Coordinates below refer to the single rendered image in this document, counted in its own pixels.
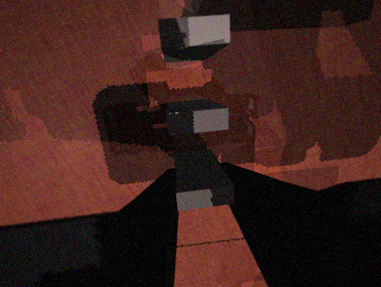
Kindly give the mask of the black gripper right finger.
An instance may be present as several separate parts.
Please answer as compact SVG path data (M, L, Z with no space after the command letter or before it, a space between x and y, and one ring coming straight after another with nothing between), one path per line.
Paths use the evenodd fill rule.
M319 191L220 163L231 211L268 287L349 287L363 229L381 223L381 177Z

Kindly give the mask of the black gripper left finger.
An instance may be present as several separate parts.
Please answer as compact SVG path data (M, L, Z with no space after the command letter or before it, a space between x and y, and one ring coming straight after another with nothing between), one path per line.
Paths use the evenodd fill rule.
M174 287L169 168L118 211L0 226L0 287Z

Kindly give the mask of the grey domino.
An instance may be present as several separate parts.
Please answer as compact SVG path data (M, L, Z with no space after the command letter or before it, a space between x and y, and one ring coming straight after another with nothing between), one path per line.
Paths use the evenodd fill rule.
M158 19L166 63L207 60L230 44L230 15Z
M229 108L208 99L169 102L166 109L168 135L229 129Z
M234 184L212 149L176 152L174 168L178 211L234 204Z

